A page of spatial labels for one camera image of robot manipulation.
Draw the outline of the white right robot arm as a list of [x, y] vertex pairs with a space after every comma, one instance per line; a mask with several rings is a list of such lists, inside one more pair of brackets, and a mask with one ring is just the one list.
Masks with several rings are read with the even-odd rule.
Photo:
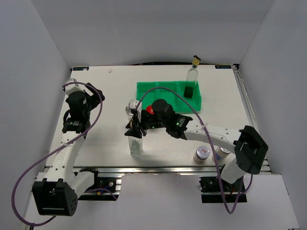
[[228, 129], [206, 125], [190, 116], [178, 114], [164, 99], [152, 103], [153, 112], [141, 108], [141, 102], [131, 100], [126, 106], [130, 120], [126, 125], [127, 137], [142, 139], [149, 129], [165, 128], [170, 136], [190, 141], [201, 141], [224, 148], [235, 155], [220, 171], [217, 187], [228, 191], [234, 182], [246, 173], [260, 173], [268, 145], [252, 126]]

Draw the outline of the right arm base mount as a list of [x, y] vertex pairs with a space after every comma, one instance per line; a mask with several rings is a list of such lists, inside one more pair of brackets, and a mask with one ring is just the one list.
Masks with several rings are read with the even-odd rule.
[[[199, 180], [201, 188], [201, 201], [204, 204], [218, 204], [223, 203], [221, 190], [219, 182], [216, 176], [213, 177], [200, 177]], [[239, 203], [246, 203], [247, 197], [243, 192], [245, 191], [245, 186], [242, 184], [241, 180], [238, 179], [234, 184], [229, 184], [222, 180], [222, 187], [224, 192], [225, 201], [227, 203], [234, 203], [238, 192], [240, 192], [240, 197], [238, 199]]]

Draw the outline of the clear glass cruet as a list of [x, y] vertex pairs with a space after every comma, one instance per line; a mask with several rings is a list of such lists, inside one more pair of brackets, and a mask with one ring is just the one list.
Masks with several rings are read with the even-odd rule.
[[142, 138], [128, 137], [130, 154], [132, 157], [139, 157], [142, 154]]

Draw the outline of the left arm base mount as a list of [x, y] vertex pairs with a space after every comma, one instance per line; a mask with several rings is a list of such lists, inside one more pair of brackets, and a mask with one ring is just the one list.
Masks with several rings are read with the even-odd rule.
[[98, 168], [81, 168], [75, 171], [75, 176], [80, 173], [89, 173], [94, 182], [78, 198], [79, 201], [115, 201], [121, 189], [122, 175], [100, 172]]

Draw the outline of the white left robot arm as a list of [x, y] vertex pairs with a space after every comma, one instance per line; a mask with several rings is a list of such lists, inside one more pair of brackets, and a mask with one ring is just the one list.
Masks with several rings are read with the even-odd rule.
[[101, 187], [101, 179], [93, 171], [73, 171], [87, 132], [93, 127], [91, 111], [105, 99], [102, 91], [91, 83], [85, 87], [83, 90], [80, 83], [72, 81], [64, 87], [69, 109], [63, 118], [60, 150], [43, 179], [32, 186], [37, 211], [42, 216], [72, 216], [85, 190], [97, 191]]

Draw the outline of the glass cruet with dark spice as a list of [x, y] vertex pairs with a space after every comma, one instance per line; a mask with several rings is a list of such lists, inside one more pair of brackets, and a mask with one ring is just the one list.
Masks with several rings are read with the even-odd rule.
[[200, 64], [201, 59], [197, 56], [193, 56], [192, 66], [188, 70], [187, 79], [185, 83], [184, 97], [192, 98], [194, 93], [194, 88], [196, 86], [196, 82], [198, 80], [198, 65]]

